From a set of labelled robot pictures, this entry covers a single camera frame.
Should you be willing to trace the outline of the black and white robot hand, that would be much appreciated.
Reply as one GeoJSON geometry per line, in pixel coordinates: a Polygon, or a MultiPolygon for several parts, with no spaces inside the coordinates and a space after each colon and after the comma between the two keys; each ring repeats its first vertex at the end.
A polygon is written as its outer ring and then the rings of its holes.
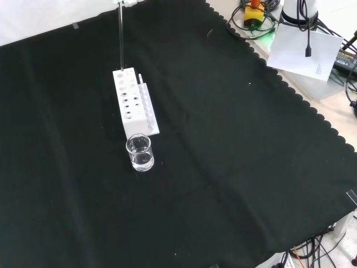
{"type": "Polygon", "coordinates": [[[113,3],[121,5],[123,7],[132,7],[137,3],[143,2],[144,0],[113,0],[113,3]]]}

